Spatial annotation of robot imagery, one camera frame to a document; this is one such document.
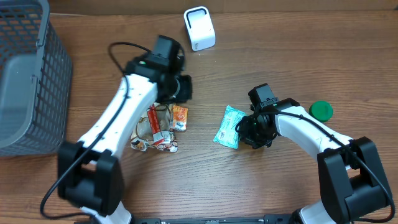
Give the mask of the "green lidded jar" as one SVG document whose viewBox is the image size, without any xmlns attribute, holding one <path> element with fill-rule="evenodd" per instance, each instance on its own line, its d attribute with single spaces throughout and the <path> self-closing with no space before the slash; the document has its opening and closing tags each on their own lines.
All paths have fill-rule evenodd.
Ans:
<svg viewBox="0 0 398 224">
<path fill-rule="evenodd" d="M 333 116 L 333 107 L 327 101 L 316 101 L 308 109 L 308 113 L 321 123 L 325 123 Z"/>
</svg>

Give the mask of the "small orange sachet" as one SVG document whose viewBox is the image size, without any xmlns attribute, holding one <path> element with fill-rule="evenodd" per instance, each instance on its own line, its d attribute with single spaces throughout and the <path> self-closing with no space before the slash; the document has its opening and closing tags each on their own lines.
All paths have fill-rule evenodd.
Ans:
<svg viewBox="0 0 398 224">
<path fill-rule="evenodd" d="M 170 127 L 176 131 L 185 131 L 187 129 L 188 109 L 179 105 L 172 107 L 172 122 Z"/>
</svg>

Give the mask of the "teal tissue pack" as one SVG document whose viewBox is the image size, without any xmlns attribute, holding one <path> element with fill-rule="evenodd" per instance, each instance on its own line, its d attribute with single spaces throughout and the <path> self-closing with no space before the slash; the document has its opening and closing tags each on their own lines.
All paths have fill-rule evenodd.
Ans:
<svg viewBox="0 0 398 224">
<path fill-rule="evenodd" d="M 239 137 L 235 130 L 236 125 L 246 114 L 230 105 L 226 107 L 220 128 L 213 141 L 232 149 L 238 148 Z"/>
</svg>

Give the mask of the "red stick packet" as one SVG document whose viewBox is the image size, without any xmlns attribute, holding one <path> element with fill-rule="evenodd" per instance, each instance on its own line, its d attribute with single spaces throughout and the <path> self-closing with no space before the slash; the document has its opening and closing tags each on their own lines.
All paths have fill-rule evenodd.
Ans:
<svg viewBox="0 0 398 224">
<path fill-rule="evenodd" d="M 170 142 L 170 134 L 168 131 L 162 131 L 157 119 L 157 112 L 154 105 L 150 105 L 147 109 L 147 117 L 150 122 L 150 128 L 154 140 L 154 145 Z"/>
</svg>

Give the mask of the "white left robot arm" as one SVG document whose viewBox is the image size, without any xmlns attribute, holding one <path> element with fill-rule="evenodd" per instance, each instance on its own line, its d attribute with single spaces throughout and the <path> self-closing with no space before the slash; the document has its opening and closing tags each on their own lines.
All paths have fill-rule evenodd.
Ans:
<svg viewBox="0 0 398 224">
<path fill-rule="evenodd" d="M 192 79 L 182 75 L 185 52 L 176 40 L 159 35 L 153 50 L 121 67 L 120 86 L 100 119 L 76 142 L 58 150 L 58 179 L 43 201 L 58 196 L 80 209 L 88 223 L 133 223 L 122 203 L 124 179 L 120 160 L 142 114 L 154 103 L 185 103 Z"/>
</svg>

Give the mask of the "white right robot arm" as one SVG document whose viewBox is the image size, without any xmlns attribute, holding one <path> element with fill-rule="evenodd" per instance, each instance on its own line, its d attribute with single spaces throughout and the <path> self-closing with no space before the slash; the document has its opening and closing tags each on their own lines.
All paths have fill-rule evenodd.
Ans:
<svg viewBox="0 0 398 224">
<path fill-rule="evenodd" d="M 253 114 L 235 126 L 240 141 L 257 149 L 282 136 L 312 156 L 318 167 L 320 200 L 290 215 L 265 215 L 264 223 L 386 223 L 395 217 L 391 188 L 373 141 L 328 128 L 299 102 L 279 100 L 266 83 L 248 96 Z"/>
</svg>

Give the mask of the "beige snack pouch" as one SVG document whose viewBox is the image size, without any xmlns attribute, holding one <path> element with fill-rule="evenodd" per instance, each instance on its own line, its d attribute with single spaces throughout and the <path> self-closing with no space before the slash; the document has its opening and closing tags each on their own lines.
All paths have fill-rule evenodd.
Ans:
<svg viewBox="0 0 398 224">
<path fill-rule="evenodd" d="M 150 105 L 133 129 L 131 147 L 142 152 L 148 149 L 177 152 L 177 139 L 170 127 L 172 115 L 172 105 L 159 103 Z"/>
</svg>

